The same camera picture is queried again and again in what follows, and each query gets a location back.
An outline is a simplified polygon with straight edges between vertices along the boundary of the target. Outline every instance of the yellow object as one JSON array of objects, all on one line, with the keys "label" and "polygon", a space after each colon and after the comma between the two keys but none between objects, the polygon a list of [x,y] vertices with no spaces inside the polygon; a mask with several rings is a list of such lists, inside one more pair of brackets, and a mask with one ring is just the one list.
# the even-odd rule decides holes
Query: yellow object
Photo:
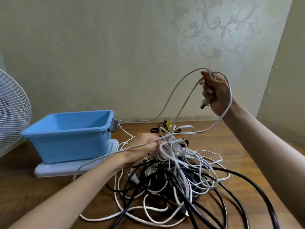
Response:
[{"label": "yellow object", "polygon": [[171,122],[166,122],[167,130],[170,131],[173,124]]}]

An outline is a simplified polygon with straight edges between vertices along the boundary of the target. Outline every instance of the person's left arm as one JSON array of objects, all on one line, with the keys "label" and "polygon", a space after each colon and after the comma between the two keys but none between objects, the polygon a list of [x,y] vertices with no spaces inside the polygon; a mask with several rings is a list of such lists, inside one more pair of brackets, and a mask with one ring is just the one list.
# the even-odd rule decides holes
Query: person's left arm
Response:
[{"label": "person's left arm", "polygon": [[[142,133],[132,139],[131,147],[157,139],[157,134]],[[94,196],[120,169],[145,157],[157,147],[156,142],[112,155],[71,184],[45,200],[15,222],[9,229],[68,229]]]}]

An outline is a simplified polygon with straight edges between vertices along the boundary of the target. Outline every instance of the blue plastic bin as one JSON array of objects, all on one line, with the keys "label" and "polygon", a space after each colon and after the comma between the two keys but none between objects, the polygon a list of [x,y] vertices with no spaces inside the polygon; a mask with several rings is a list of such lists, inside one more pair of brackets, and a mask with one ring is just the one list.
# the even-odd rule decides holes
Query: blue plastic bin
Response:
[{"label": "blue plastic bin", "polygon": [[21,132],[45,163],[97,158],[108,151],[113,111],[54,113]]}]

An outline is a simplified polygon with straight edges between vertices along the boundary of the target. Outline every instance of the cable pile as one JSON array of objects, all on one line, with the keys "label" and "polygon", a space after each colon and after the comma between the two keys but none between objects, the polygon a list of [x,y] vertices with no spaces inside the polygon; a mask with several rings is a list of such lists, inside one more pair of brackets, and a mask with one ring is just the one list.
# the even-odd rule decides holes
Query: cable pile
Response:
[{"label": "cable pile", "polygon": [[[173,92],[175,91],[177,86],[181,83],[181,81],[185,77],[187,77],[189,74],[191,74],[197,70],[200,70],[200,69],[196,69],[196,70],[188,73],[187,75],[185,75],[176,85]],[[120,175],[118,181],[116,181],[117,176],[115,175],[115,184],[114,184],[113,189],[110,188],[108,185],[106,185],[109,189],[111,189],[114,192],[115,201],[116,201],[118,207],[120,208],[121,212],[118,212],[114,215],[111,215],[111,216],[108,216],[105,218],[101,218],[101,219],[87,219],[83,215],[80,215],[80,217],[87,221],[103,221],[103,220],[107,220],[107,219],[118,216],[116,222],[112,226],[109,227],[109,229],[113,229],[120,222],[120,220],[122,219],[122,217],[124,215],[126,215],[138,222],[141,222],[141,223],[144,223],[144,224],[150,225],[150,226],[155,226],[155,227],[173,227],[173,226],[181,223],[186,218],[186,216],[189,216],[189,218],[193,224],[193,227],[195,229],[197,229],[198,226],[197,226],[195,218],[194,218],[194,215],[196,215],[209,228],[224,229],[224,228],[227,228],[227,226],[228,226],[228,216],[227,216],[227,209],[226,209],[224,200],[222,199],[221,195],[219,194],[219,192],[216,189],[217,186],[220,186],[223,189],[225,189],[225,191],[227,193],[229,193],[229,195],[238,204],[240,211],[242,212],[244,227],[248,229],[248,228],[250,228],[250,226],[249,226],[249,220],[248,220],[245,209],[243,208],[240,201],[234,196],[234,194],[231,193],[229,191],[229,189],[227,189],[221,183],[221,181],[226,180],[230,177],[230,173],[233,173],[234,175],[242,177],[243,179],[248,181],[251,185],[253,185],[257,189],[257,191],[262,196],[263,200],[266,202],[266,205],[268,207],[268,210],[269,210],[269,213],[271,216],[271,220],[273,223],[273,227],[276,229],[279,229],[277,218],[276,218],[275,212],[273,210],[273,207],[272,207],[270,201],[268,200],[267,196],[263,193],[263,191],[254,182],[252,182],[250,179],[248,179],[247,177],[245,177],[241,174],[238,174],[234,171],[225,169],[222,165],[219,164],[219,162],[222,161],[222,158],[218,154],[216,154],[216,155],[219,156],[219,159],[214,161],[208,157],[202,156],[199,153],[199,151],[205,151],[205,150],[195,150],[195,151],[190,150],[187,147],[187,144],[185,143],[185,140],[187,140],[192,134],[203,133],[203,132],[206,132],[206,131],[210,130],[211,128],[213,128],[223,118],[223,116],[227,113],[228,109],[230,108],[231,103],[232,103],[231,87],[229,85],[227,77],[225,75],[223,75],[223,76],[225,77],[225,79],[228,83],[229,105],[226,108],[226,110],[223,112],[223,114],[219,117],[219,119],[211,127],[207,128],[205,130],[202,130],[202,131],[195,131],[194,127],[191,125],[184,125],[184,126],[177,127],[177,128],[175,125],[177,118],[179,117],[185,104],[187,103],[192,92],[198,85],[198,83],[199,83],[199,81],[198,81],[196,83],[196,85],[194,86],[194,88],[192,89],[189,96],[187,97],[186,101],[184,102],[184,104],[183,104],[181,110],[179,111],[179,113],[177,114],[175,120],[173,121],[173,124],[172,124],[173,126],[172,126],[171,130],[167,131],[164,128],[160,127],[160,131],[166,133],[166,135],[162,135],[159,138],[163,141],[159,147],[160,153],[154,152],[154,153],[150,154],[149,156],[147,156],[146,158],[139,161],[138,163],[134,164],[134,166],[132,167],[132,169],[130,171],[131,173],[129,174],[128,180],[127,180],[123,190],[120,190],[120,188],[119,188],[120,179],[123,176],[123,170],[121,171],[121,175]],[[173,92],[171,93],[165,107],[163,108],[161,113],[156,118],[158,118],[162,114],[164,109],[166,108]],[[175,135],[186,134],[186,135],[189,135],[187,138],[176,139],[174,137],[174,131],[182,130],[182,129],[186,129],[186,128],[190,129],[191,132],[178,132],[178,133],[175,133]],[[138,145],[138,146],[123,148],[124,145],[128,143],[128,141],[121,143],[119,145],[119,147],[120,146],[121,147],[116,153],[130,150],[133,148],[138,148],[140,146],[144,146],[144,145],[148,144],[148,143],[145,143],[145,144]],[[91,163],[93,161],[99,160],[101,158],[104,158],[106,156],[108,156],[108,155],[101,156],[99,158],[95,158],[95,159],[91,160],[90,162],[83,164],[81,167],[78,168],[77,172],[84,165]],[[220,168],[213,167],[212,165],[214,165],[214,164],[219,165]],[[136,176],[136,171],[138,169],[141,169],[139,177]],[[227,177],[219,179],[215,173],[215,170],[220,170],[220,171],[226,172]],[[131,181],[135,183],[134,187],[128,187],[128,185],[131,183]],[[133,190],[131,197],[127,197],[126,196],[127,192],[131,191],[131,190]],[[210,190],[215,191],[216,195],[220,199],[220,202],[222,205],[222,213],[223,213],[223,222],[222,223],[212,213],[210,213],[204,206],[200,205],[197,202],[197,199],[200,195],[206,194]],[[124,205],[123,207],[120,205],[120,203],[117,199],[117,195],[116,195],[117,193],[120,193],[123,196],[123,205]],[[130,207],[132,201],[136,198],[139,198],[140,196],[144,196],[143,205],[136,206],[136,207]],[[154,199],[158,200],[159,202],[165,202],[166,207],[157,208],[157,207],[146,206],[145,202],[148,197],[154,198]],[[217,224],[218,227],[214,226],[214,224],[212,224],[210,221],[208,221],[207,218],[205,218],[198,211],[198,209],[195,206],[197,206],[198,208],[203,210]],[[150,221],[143,220],[143,219],[138,218],[138,217],[134,216],[133,214],[131,214],[131,212],[135,209],[143,209],[147,218]],[[151,216],[148,213],[148,210],[156,211],[156,212],[170,211],[170,212],[172,212],[172,214],[165,221],[158,222],[151,218]],[[177,216],[180,215],[180,219],[173,224],[169,224],[169,222],[176,215]]]}]

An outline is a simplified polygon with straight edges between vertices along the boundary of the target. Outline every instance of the white plastic base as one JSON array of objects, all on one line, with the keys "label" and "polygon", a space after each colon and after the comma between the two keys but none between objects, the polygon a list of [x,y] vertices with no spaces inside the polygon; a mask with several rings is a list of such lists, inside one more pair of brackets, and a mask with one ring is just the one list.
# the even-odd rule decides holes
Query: white plastic base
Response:
[{"label": "white plastic base", "polygon": [[[112,154],[117,151],[119,146],[119,142],[116,139],[108,140],[108,152],[107,154]],[[88,165],[82,167],[78,174],[84,174],[90,169],[96,167],[106,158],[102,158],[95,162],[92,162]],[[56,177],[56,176],[66,176],[66,175],[74,175],[77,169],[86,162],[89,162],[92,159],[88,160],[79,160],[79,161],[71,161],[71,162],[60,162],[54,164],[41,163],[35,168],[35,176],[42,177]]]}]

